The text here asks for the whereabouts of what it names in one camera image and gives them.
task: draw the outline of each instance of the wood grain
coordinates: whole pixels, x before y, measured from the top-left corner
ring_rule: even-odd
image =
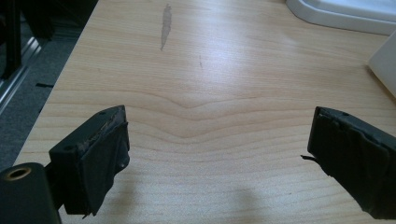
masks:
[[[306,23],[282,0],[101,0],[17,163],[48,163],[125,105],[130,165],[96,217],[64,223],[374,223],[300,155],[317,105],[396,135],[395,99],[366,65],[386,38]]]

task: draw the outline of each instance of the floor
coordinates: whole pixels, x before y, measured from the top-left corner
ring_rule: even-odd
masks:
[[[18,157],[81,31],[82,28],[58,23],[51,41],[38,39],[40,52],[24,65],[24,80],[0,112],[0,171],[12,166]],[[29,26],[22,19],[21,46],[26,46],[31,38]],[[3,44],[0,46],[0,73],[4,71],[5,61],[6,44]]]

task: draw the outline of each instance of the light wood surface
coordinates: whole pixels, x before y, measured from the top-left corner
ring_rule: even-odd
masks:
[[[284,0],[100,0],[17,163],[47,164],[125,105],[130,165],[96,217],[64,223],[374,223],[300,155],[317,105],[396,135],[396,101],[366,65],[386,38],[306,23]]]

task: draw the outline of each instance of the white object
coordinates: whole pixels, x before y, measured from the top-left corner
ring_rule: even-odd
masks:
[[[373,55],[369,66],[375,75],[396,97],[396,31]]]
[[[314,24],[390,35],[396,30],[396,0],[287,0],[298,18]]]

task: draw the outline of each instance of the stain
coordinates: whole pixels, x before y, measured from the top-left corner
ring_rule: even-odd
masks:
[[[201,66],[201,69],[204,69],[204,68],[202,67],[202,59],[201,59],[201,55],[199,56],[199,65]]]
[[[169,36],[169,33],[171,33],[171,23],[172,23],[172,13],[171,13],[171,7],[169,4],[166,4],[165,9],[163,10],[163,32],[161,35],[161,50],[163,50],[163,47],[165,46],[166,39]]]

